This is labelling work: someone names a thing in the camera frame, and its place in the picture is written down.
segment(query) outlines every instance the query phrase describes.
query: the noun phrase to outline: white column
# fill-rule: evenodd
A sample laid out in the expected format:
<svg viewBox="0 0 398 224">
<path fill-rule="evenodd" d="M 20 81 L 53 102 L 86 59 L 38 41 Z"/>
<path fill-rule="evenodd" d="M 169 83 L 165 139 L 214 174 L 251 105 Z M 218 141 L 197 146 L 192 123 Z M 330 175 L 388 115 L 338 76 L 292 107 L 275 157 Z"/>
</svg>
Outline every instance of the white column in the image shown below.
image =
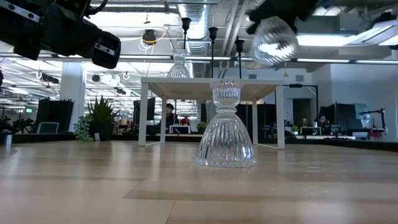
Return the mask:
<svg viewBox="0 0 398 224">
<path fill-rule="evenodd" d="M 392 59 L 393 60 L 398 60 L 398 50 L 392 50 Z M 394 66 L 396 74 L 398 74 L 398 65 Z M 395 83 L 398 83 L 398 77 L 395 77 Z M 395 111 L 395 121 L 396 121 L 396 142 L 398 142 L 398 88 L 396 87 L 396 92 L 394 93 L 396 98 L 395 98 L 395 104 L 396 104 L 396 111 Z"/>
<path fill-rule="evenodd" d="M 284 123 L 284 87 L 276 86 L 276 125 L 278 134 L 278 149 L 285 149 L 285 123 Z"/>
<path fill-rule="evenodd" d="M 258 117 L 257 117 L 257 100 L 252 101 L 252 121 L 253 121 L 253 144 L 259 144 L 259 128 L 258 128 Z"/>
<path fill-rule="evenodd" d="M 147 137 L 147 110 L 148 110 L 148 83 L 141 83 L 141 103 L 139 110 L 138 145 L 146 145 Z"/>
<path fill-rule="evenodd" d="M 72 99 L 74 101 L 69 131 L 74 132 L 73 124 L 78 122 L 80 116 L 85 112 L 85 90 L 87 72 L 84 63 L 63 62 L 60 100 Z"/>
<path fill-rule="evenodd" d="M 162 98 L 162 121 L 160 123 L 160 142 L 166 142 L 166 104 L 167 98 Z"/>
</svg>

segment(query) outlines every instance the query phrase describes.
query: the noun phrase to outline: ribbed glass vase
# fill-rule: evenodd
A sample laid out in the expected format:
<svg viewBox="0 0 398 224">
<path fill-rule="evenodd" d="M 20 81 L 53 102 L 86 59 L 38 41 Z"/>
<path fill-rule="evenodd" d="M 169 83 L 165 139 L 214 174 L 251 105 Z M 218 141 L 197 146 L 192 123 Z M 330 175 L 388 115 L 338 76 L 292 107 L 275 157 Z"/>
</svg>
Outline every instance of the ribbed glass vase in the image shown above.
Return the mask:
<svg viewBox="0 0 398 224">
<path fill-rule="evenodd" d="M 261 21 L 253 45 L 251 57 L 265 65 L 290 60 L 299 50 L 292 28 L 276 16 Z"/>
<path fill-rule="evenodd" d="M 217 115 L 201 139 L 195 163 L 215 167 L 250 167 L 256 164 L 249 133 L 235 114 L 243 83 L 220 80 L 210 84 Z"/>
<path fill-rule="evenodd" d="M 188 69 L 185 66 L 185 56 L 187 51 L 184 49 L 174 49 L 174 65 L 167 74 L 167 78 L 190 78 Z"/>
</svg>

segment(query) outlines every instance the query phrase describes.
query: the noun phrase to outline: ceiling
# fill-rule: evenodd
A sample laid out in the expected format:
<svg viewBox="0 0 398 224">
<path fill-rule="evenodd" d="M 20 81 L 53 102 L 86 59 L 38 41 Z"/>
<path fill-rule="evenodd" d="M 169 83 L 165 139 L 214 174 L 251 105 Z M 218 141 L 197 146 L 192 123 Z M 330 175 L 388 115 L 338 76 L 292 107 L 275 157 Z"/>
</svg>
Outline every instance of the ceiling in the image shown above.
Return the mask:
<svg viewBox="0 0 398 224">
<path fill-rule="evenodd" d="M 175 2 L 184 1 L 168 1 L 170 8 L 174 8 Z M 250 22 L 243 19 L 240 26 L 237 25 L 237 20 L 243 7 L 242 3 L 245 1 L 240 0 L 237 8 L 236 15 L 231 15 L 231 8 L 234 1 L 214 1 L 214 0 L 203 0 L 195 1 L 196 3 L 206 3 L 210 9 L 209 26 L 215 26 L 219 28 L 218 38 L 215 41 L 215 55 L 223 55 L 221 52 L 223 47 L 223 41 L 228 39 L 230 44 L 231 39 L 234 39 L 232 34 L 234 30 L 238 30 L 238 36 L 240 39 L 245 40 L 244 53 L 249 56 L 252 48 L 252 36 L 247 35 L 246 27 L 250 26 Z M 111 32 L 122 40 L 122 54 L 155 54 L 155 55 L 171 55 L 172 50 L 176 48 L 182 48 L 182 23 L 180 22 L 180 16 L 174 13 L 146 13 L 148 10 L 147 1 L 110 1 L 108 4 L 120 4 L 129 3 L 139 7 L 123 8 L 118 9 L 117 7 L 109 7 L 105 9 L 105 12 L 100 12 L 90 18 L 90 21 L 96 24 L 101 29 Z M 161 7 L 163 1 L 150 1 L 151 5 L 157 4 Z M 362 32 L 365 27 L 369 25 L 369 21 L 374 19 L 379 13 L 393 9 L 394 5 L 397 4 L 396 0 L 334 0 L 332 5 L 327 8 L 317 9 L 311 19 L 306 23 L 298 21 L 296 26 L 299 30 L 299 35 L 305 34 L 333 34 L 340 35 L 341 33 L 347 33 L 349 35 L 355 35 Z M 247 10 L 254 9 L 254 1 L 248 1 Z M 230 36 L 227 37 L 227 26 L 228 22 L 234 19 L 233 28 Z M 141 34 L 147 29 L 154 29 L 157 42 L 153 46 L 142 44 Z M 195 28 L 188 30 L 188 33 L 196 32 Z M 321 39 L 316 41 L 310 41 L 306 45 L 301 46 L 300 51 L 297 55 L 298 58 L 342 58 L 342 59 L 377 59 L 387 57 L 391 51 L 388 47 L 380 46 L 367 46 L 367 47 L 320 47 L 320 46 L 307 46 L 312 45 L 314 42 L 320 42 Z M 12 47 L 0 42 L 0 52 L 12 52 Z M 235 55 L 235 49 L 232 48 L 231 55 Z M 23 60 L 21 58 L 0 58 L 0 66 L 4 73 L 4 85 L 29 85 L 32 88 L 21 88 L 24 91 L 7 89 L 2 91 L 1 98 L 18 98 L 22 97 L 25 100 L 3 100 L 0 103 L 2 105 L 14 105 L 14 104 L 36 104 L 36 99 L 49 96 L 52 98 L 59 98 L 59 87 L 58 85 L 43 83 L 38 77 L 38 71 L 46 73 L 54 78 L 62 81 L 62 62 L 60 61 L 44 61 L 35 62 L 31 60 Z M 119 62 L 118 66 L 113 70 L 93 65 L 91 62 L 84 62 L 88 71 L 87 75 L 87 90 L 86 99 L 90 100 L 96 95 L 112 96 L 114 101 L 117 102 L 114 105 L 122 108 L 126 112 L 132 111 L 132 100 L 138 99 L 141 94 L 140 90 L 140 78 L 142 76 L 153 76 L 163 77 L 170 70 L 173 63 L 160 63 L 160 62 Z M 263 65 L 256 65 L 254 62 L 246 62 L 244 65 L 246 68 L 269 68 Z M 277 65 L 272 68 L 278 69 L 285 65 Z M 310 63 L 289 63 L 289 68 L 305 68 L 307 71 L 312 72 L 321 66 L 320 64 Z M 92 76 L 100 75 L 103 77 L 101 82 L 93 82 Z M 51 88 L 34 88 L 34 86 L 49 85 Z M 127 93 L 126 98 L 116 93 L 116 90 L 100 90 L 96 89 L 98 86 L 113 86 L 117 85 L 123 88 L 137 87 L 136 89 Z M 187 102 L 182 102 L 182 107 L 186 106 Z M 192 111 L 198 112 L 195 106 L 192 107 L 187 113 Z"/>
</svg>

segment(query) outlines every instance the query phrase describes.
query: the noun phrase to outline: clear glass vase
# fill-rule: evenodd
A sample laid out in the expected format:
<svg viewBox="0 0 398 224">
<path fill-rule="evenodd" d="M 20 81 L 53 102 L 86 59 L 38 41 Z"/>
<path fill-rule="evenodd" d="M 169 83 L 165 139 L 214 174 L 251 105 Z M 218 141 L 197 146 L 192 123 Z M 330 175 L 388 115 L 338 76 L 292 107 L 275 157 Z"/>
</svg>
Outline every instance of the clear glass vase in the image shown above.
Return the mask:
<svg viewBox="0 0 398 224">
<path fill-rule="evenodd" d="M 270 66 L 290 60 L 299 50 L 292 28 L 276 16 L 261 21 L 253 44 L 251 57 Z"/>
<path fill-rule="evenodd" d="M 188 69 L 185 66 L 185 56 L 187 51 L 184 49 L 174 49 L 174 65 L 167 74 L 167 78 L 190 78 Z"/>
<path fill-rule="evenodd" d="M 250 136 L 235 114 L 243 83 L 220 80 L 210 84 L 217 115 L 209 122 L 201 139 L 195 163 L 215 167 L 249 167 L 256 162 Z"/>
</svg>

